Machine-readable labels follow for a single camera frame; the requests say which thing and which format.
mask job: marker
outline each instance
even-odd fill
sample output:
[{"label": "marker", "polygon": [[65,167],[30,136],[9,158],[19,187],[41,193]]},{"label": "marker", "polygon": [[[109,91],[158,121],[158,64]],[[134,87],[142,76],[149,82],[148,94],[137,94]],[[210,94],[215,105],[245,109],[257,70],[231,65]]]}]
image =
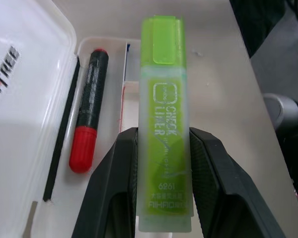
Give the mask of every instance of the marker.
[{"label": "marker", "polygon": [[191,232],[185,52],[182,19],[156,15],[144,20],[136,209],[141,232]]},{"label": "marker", "polygon": [[90,56],[74,132],[69,165],[75,173],[85,173],[92,166],[107,65],[107,52],[96,49]]}]

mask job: green highlighter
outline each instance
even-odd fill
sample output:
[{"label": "green highlighter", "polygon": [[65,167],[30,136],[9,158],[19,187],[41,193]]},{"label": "green highlighter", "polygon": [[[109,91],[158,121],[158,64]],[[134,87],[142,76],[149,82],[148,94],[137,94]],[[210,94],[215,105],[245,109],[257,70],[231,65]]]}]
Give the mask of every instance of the green highlighter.
[{"label": "green highlighter", "polygon": [[142,232],[190,232],[193,216],[182,19],[144,20],[137,215]]}]

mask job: gray object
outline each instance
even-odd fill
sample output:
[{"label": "gray object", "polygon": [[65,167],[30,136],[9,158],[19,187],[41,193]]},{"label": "gray object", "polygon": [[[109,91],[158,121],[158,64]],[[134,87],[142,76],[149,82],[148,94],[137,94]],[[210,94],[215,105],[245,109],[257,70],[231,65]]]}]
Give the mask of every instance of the gray object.
[{"label": "gray object", "polygon": [[262,93],[285,95],[298,102],[298,21],[286,9],[251,62]]},{"label": "gray object", "polygon": [[275,132],[283,134],[298,125],[298,106],[294,100],[273,93],[263,95]]}]

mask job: black marker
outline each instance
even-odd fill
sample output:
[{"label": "black marker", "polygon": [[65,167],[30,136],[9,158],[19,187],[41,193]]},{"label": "black marker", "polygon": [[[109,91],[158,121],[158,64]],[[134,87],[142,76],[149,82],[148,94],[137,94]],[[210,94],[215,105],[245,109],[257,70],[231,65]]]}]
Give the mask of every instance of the black marker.
[{"label": "black marker", "polygon": [[74,132],[70,168],[75,173],[85,173],[92,166],[107,65],[107,52],[96,49],[90,56]]}]

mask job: printed logo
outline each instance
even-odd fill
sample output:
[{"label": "printed logo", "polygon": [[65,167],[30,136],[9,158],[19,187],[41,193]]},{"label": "printed logo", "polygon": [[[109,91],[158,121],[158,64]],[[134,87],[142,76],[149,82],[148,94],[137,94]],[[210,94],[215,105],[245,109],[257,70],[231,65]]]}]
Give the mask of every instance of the printed logo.
[{"label": "printed logo", "polygon": [[174,83],[156,83],[153,86],[153,100],[161,104],[175,104],[178,100],[177,85]]},{"label": "printed logo", "polygon": [[3,90],[8,87],[8,79],[19,56],[19,52],[11,46],[0,65],[0,96]]}]

